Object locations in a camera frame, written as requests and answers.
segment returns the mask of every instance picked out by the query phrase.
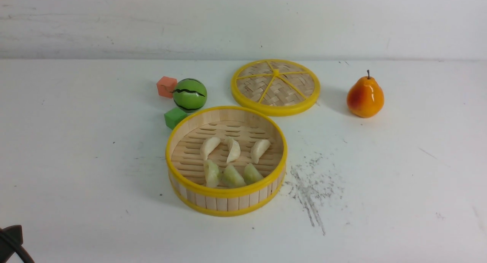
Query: green ball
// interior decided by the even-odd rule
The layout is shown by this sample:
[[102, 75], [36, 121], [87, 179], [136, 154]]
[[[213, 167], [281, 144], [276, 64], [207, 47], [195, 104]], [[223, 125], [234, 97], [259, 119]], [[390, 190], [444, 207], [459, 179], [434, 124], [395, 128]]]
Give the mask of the green ball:
[[192, 113], [201, 109], [207, 102], [207, 89], [200, 81], [186, 78], [178, 82], [172, 98], [181, 110]]

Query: white wall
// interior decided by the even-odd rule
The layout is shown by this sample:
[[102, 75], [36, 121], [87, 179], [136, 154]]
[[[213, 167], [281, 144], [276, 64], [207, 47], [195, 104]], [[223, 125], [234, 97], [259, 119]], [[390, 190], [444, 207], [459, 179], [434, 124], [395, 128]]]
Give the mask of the white wall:
[[487, 59], [487, 0], [0, 0], [0, 57]]

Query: dumpling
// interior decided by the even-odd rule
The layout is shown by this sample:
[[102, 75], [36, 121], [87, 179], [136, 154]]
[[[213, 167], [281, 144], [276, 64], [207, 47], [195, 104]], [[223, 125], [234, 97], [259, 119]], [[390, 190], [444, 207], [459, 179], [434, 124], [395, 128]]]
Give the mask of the dumpling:
[[218, 186], [222, 176], [218, 165], [215, 164], [211, 159], [207, 159], [205, 160], [205, 162], [203, 162], [203, 169], [205, 171], [205, 180], [207, 181], [207, 187], [214, 188]]
[[221, 140], [218, 137], [210, 137], [201, 145], [200, 154], [203, 160], [208, 159], [209, 154], [220, 144]]
[[226, 162], [232, 162], [240, 156], [240, 144], [231, 137], [226, 138], [226, 145], [228, 146], [228, 157]]
[[229, 188], [238, 188], [245, 186], [244, 178], [238, 173], [232, 164], [228, 165], [223, 171], [221, 181]]
[[258, 140], [250, 149], [250, 158], [254, 164], [259, 163], [261, 156], [269, 149], [271, 143], [267, 139]]
[[255, 168], [254, 164], [249, 163], [247, 166], [245, 166], [245, 169], [243, 170], [243, 180], [247, 185], [256, 183], [259, 180], [263, 180], [264, 177], [257, 171]]

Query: yellow rim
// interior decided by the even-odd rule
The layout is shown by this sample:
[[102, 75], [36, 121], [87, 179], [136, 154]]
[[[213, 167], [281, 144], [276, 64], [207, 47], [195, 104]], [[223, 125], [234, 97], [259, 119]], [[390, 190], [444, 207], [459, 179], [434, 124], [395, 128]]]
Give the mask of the yellow rim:
[[[303, 72], [306, 72], [307, 74], [309, 74], [311, 76], [311, 78], [313, 79], [313, 82], [315, 83], [315, 90], [313, 91], [313, 93], [309, 97], [306, 97], [303, 95], [303, 93], [301, 93], [300, 90], [298, 90], [291, 83], [289, 83], [289, 81], [287, 81], [285, 78], [280, 77], [283, 74], [296, 74], [296, 73], [302, 73], [302, 72], [280, 73], [277, 76], [273, 76], [273, 74], [259, 74], [259, 75], [245, 76], [245, 77], [239, 77], [238, 76], [247, 67], [250, 67], [252, 65], [255, 65], [255, 64], [261, 63], [261, 62], [266, 62], [269, 65], [269, 67], [271, 68], [271, 70], [273, 70], [273, 67], [270, 64], [270, 62], [285, 62], [285, 63], [289, 63], [289, 64], [292, 64], [294, 66], [297, 66], [297, 67], [303, 69]], [[262, 98], [264, 97], [264, 95], [266, 94], [268, 88], [270, 87], [270, 84], [272, 84], [272, 81], [267, 85], [267, 87], [266, 87], [261, 99], [259, 100], [259, 102], [255, 102], [253, 100], [250, 100], [249, 98], [245, 97], [245, 95], [243, 95], [240, 92], [240, 90], [238, 89], [237, 80], [248, 78], [248, 77], [255, 77], [255, 76], [273, 76], [272, 81], [275, 80], [275, 78], [279, 78], [280, 80], [284, 81], [287, 85], [289, 85], [291, 88], [296, 90], [296, 92], [299, 93], [303, 98], [305, 98], [305, 100], [303, 100], [302, 102], [300, 102], [296, 105], [291, 105], [291, 106], [269, 106], [269, 105], [261, 104], [260, 102], [261, 102]], [[238, 69], [235, 72], [235, 74], [233, 74], [232, 81], [230, 83], [230, 88], [232, 91], [233, 98], [235, 99], [235, 101], [238, 104], [242, 105], [243, 107], [250, 108], [252, 110], [257, 110], [258, 112], [261, 112], [262, 114], [265, 114], [268, 116], [289, 116], [289, 115], [299, 114], [301, 112], [308, 110], [313, 105], [315, 105], [316, 101], [318, 100], [318, 97], [320, 96], [320, 81], [318, 81], [318, 78], [316, 77], [316, 75], [313, 72], [311, 72], [310, 69], [304, 67], [301, 64], [297, 64], [295, 62], [291, 62], [291, 61], [287, 61], [287, 60], [280, 60], [280, 59], [258, 60], [258, 61], [254, 61], [254, 62], [251, 62], [249, 64], [242, 66], [240, 69]]]
[[[283, 152], [282, 152], [282, 158], [279, 161], [279, 164], [276, 166], [274, 171], [270, 173], [268, 176], [266, 176], [263, 180], [258, 181], [257, 183], [245, 186], [245, 187], [240, 187], [240, 188], [235, 188], [235, 189], [214, 189], [214, 188], [209, 188], [206, 186], [198, 185], [191, 180], [188, 180], [185, 178], [183, 175], [181, 175], [177, 168], [172, 164], [171, 162], [171, 155], [169, 154], [169, 147], [171, 144], [172, 139], [174, 138], [175, 133], [178, 131], [178, 129], [188, 120], [191, 118], [198, 116], [200, 114], [203, 114], [205, 112], [210, 112], [213, 110], [222, 110], [222, 109], [235, 109], [235, 110], [243, 110], [246, 112], [250, 112], [256, 115], [259, 115], [269, 121], [278, 131], [282, 138], [282, 144], [283, 144]], [[232, 198], [232, 197], [240, 197], [244, 195], [249, 195], [251, 193], [254, 193], [256, 191], [261, 190], [263, 187], [270, 185], [273, 181], [275, 181], [277, 178], [279, 178], [280, 173], [282, 172], [282, 169], [286, 165], [286, 159], [287, 159], [287, 144], [286, 144], [286, 139], [284, 137], [284, 134], [282, 133], [281, 129], [277, 124], [275, 124], [274, 121], [272, 121], [270, 118], [267, 116], [254, 111], [252, 109], [244, 108], [244, 107], [237, 107], [237, 106], [220, 106], [220, 107], [213, 107], [205, 110], [198, 111], [185, 119], [183, 119], [177, 126], [174, 128], [172, 131], [171, 135], [169, 136], [169, 140], [167, 140], [167, 146], [166, 146], [166, 163], [167, 167], [169, 167], [169, 172], [172, 173], [174, 178], [178, 181], [179, 184], [181, 184], [183, 187], [186, 189], [197, 193], [201, 194], [204, 196], [211, 196], [211, 197], [217, 197], [217, 198]]]
[[171, 187], [172, 187], [172, 190], [174, 191], [174, 193], [177, 195], [177, 197], [179, 199], [181, 199], [182, 202], [184, 202], [184, 204], [188, 205], [190, 208], [192, 208], [193, 210], [195, 211], [198, 211], [200, 213], [204, 213], [204, 214], [207, 214], [207, 215], [212, 215], [212, 216], [220, 216], [220, 217], [231, 217], [231, 216], [238, 216], [238, 215], [243, 215], [243, 214], [247, 214], [249, 212], [252, 212], [252, 211], [255, 211], [261, 207], [263, 207], [264, 205], [266, 205], [267, 203], [269, 203], [269, 201], [271, 201], [271, 199], [273, 199], [275, 197], [275, 195], [277, 195], [277, 193], [279, 192], [280, 190], [280, 187], [282, 186], [282, 183], [284, 182], [284, 177], [282, 178], [282, 180], [278, 183], [277, 187], [275, 188], [275, 191], [270, 195], [268, 196], [266, 199], [262, 200], [261, 202], [255, 204], [254, 206], [250, 206], [248, 208], [245, 208], [245, 209], [242, 209], [242, 210], [237, 210], [237, 211], [218, 211], [218, 210], [209, 210], [209, 209], [206, 209], [206, 208], [203, 208], [203, 207], [200, 207], [196, 204], [193, 204], [191, 202], [189, 202], [188, 199], [184, 198], [177, 190], [176, 188], [174, 187], [174, 185], [172, 184], [171, 182]]

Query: bamboo steamer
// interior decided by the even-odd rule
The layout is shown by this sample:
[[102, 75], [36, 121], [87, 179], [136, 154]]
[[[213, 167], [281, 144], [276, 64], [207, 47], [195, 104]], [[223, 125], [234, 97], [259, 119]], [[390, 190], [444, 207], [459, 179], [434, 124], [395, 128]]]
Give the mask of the bamboo steamer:
[[237, 103], [267, 116], [304, 112], [320, 96], [320, 82], [311, 70], [278, 59], [244, 65], [233, 75], [230, 87]]
[[[259, 139], [268, 139], [271, 147], [263, 154], [257, 170], [263, 180], [240, 188], [205, 186], [200, 148], [209, 137], [233, 137], [240, 144], [240, 157], [231, 162], [240, 174], [251, 162], [250, 149]], [[228, 147], [221, 142], [209, 155], [221, 169], [227, 166]], [[188, 116], [169, 136], [166, 162], [176, 195], [186, 205], [214, 216], [249, 213], [268, 203], [280, 189], [286, 170], [287, 144], [282, 131], [270, 118], [244, 107], [213, 107]]]

